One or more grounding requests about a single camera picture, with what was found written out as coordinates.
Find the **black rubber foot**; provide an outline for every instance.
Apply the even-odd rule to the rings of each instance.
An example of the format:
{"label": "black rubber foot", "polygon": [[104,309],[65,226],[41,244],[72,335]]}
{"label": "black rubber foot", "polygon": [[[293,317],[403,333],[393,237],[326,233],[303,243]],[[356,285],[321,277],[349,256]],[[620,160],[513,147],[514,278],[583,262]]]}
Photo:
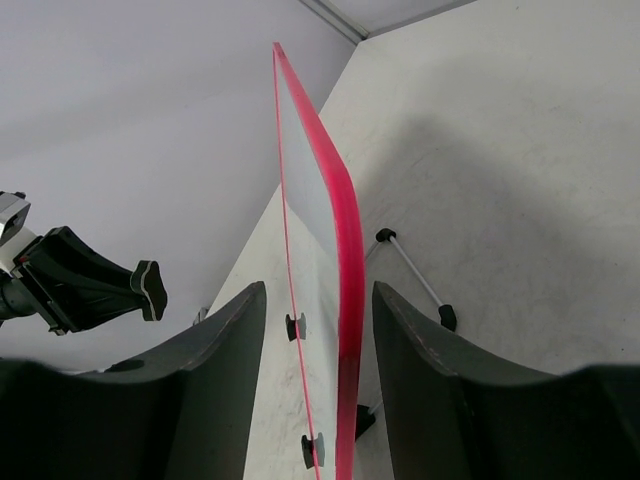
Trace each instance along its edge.
{"label": "black rubber foot", "polygon": [[458,319],[453,307],[451,305],[442,305],[438,308],[438,313],[440,314],[440,325],[447,330],[455,332],[456,328],[458,328]]}
{"label": "black rubber foot", "polygon": [[358,405],[358,413],[356,417],[356,440],[360,436],[369,430],[369,427],[376,423],[376,417],[372,413],[369,413],[369,407],[365,405]]}
{"label": "black rubber foot", "polygon": [[302,444],[302,458],[304,458],[304,465],[307,470],[313,468],[313,450],[316,451],[316,458],[318,459],[318,466],[324,466],[324,437],[322,433],[318,434],[318,438],[311,441],[306,435],[302,436],[300,440]]}
{"label": "black rubber foot", "polygon": [[297,337],[296,333],[296,323],[298,324],[298,332],[300,332],[300,340],[307,339],[307,319],[304,316],[304,313],[300,315],[298,320],[292,319],[288,314],[284,319],[284,323],[287,328],[287,338],[290,342],[293,342]]}
{"label": "black rubber foot", "polygon": [[147,322],[162,319],[167,308],[167,291],[164,289],[158,262],[142,260],[129,279],[131,290],[142,295],[146,302],[142,306],[142,317]]}
{"label": "black rubber foot", "polygon": [[388,242],[391,237],[396,237],[396,232],[391,230],[390,228],[383,228],[378,233],[376,233],[376,240],[379,243]]}

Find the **table surface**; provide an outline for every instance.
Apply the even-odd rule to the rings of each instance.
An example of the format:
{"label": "table surface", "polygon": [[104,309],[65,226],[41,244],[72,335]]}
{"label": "table surface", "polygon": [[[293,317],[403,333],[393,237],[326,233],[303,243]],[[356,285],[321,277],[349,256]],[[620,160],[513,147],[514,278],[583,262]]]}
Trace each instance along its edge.
{"label": "table surface", "polygon": [[[481,0],[373,38],[321,112],[356,188],[365,247],[378,229],[396,230],[457,309],[460,335],[553,373],[640,361],[640,11],[616,5]],[[213,307],[266,282],[249,480],[313,478],[283,323],[280,202],[277,191]],[[369,282],[437,318],[392,247],[367,268]],[[368,313],[365,322],[360,403],[371,404],[379,383]],[[383,415],[358,441],[354,478],[393,478]]]}

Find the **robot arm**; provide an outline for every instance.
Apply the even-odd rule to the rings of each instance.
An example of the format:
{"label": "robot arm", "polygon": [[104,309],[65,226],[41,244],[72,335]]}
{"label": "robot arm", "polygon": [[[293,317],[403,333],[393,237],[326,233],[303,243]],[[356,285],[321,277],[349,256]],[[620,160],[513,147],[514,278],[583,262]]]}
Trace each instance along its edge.
{"label": "robot arm", "polygon": [[64,335],[137,309],[146,321],[162,318],[167,293],[157,262],[126,270],[69,227],[36,236],[24,226],[30,206],[24,194],[0,192],[0,325],[38,313]]}

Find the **red frame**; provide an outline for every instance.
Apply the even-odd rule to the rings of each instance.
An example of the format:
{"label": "red frame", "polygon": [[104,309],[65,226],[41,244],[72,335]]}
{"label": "red frame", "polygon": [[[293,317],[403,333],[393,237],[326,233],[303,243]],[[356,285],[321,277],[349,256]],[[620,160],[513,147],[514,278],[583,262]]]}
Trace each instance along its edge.
{"label": "red frame", "polygon": [[[278,150],[282,181],[282,208],[285,222],[285,247],[289,269],[289,287],[294,317],[296,316],[293,280],[289,256],[285,184],[282,159],[282,132],[278,98],[277,68],[280,67],[302,122],[318,168],[322,173],[333,210],[340,279],[340,308],[338,319],[338,410],[336,425],[336,480],[352,480],[355,452],[358,382],[364,323],[365,264],[360,212],[351,177],[338,151],[329,138],[311,100],[298,80],[279,43],[273,45],[273,74],[278,124]],[[298,354],[309,420],[309,434],[314,437],[311,405],[307,388],[304,356],[298,339]],[[318,461],[314,451],[316,479],[320,480]]]}

